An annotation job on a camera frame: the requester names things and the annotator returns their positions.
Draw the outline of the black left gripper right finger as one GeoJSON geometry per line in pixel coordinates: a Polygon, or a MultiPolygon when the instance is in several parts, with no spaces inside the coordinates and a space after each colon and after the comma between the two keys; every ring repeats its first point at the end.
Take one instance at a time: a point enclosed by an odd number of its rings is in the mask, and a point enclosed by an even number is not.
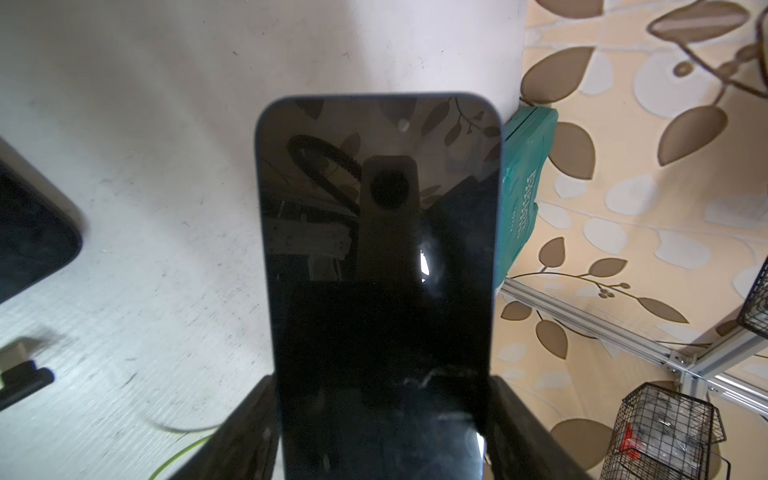
{"type": "Polygon", "coordinates": [[[490,376],[487,385],[485,439],[496,479],[590,478],[502,378],[490,376]]]}

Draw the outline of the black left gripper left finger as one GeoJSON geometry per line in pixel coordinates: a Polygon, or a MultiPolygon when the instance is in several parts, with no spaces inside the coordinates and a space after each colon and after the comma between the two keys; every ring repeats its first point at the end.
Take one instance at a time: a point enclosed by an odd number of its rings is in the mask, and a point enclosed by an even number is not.
{"type": "Polygon", "coordinates": [[[275,379],[267,375],[172,477],[178,480],[270,480],[279,439],[275,379]]]}

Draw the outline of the blue edged black smartphone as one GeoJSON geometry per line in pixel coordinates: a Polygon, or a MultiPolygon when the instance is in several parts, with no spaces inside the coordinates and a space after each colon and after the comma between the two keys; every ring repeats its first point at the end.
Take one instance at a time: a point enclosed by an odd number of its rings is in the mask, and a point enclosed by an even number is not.
{"type": "Polygon", "coordinates": [[[255,128],[289,479],[479,479],[501,121],[469,93],[295,96],[255,128]]]}

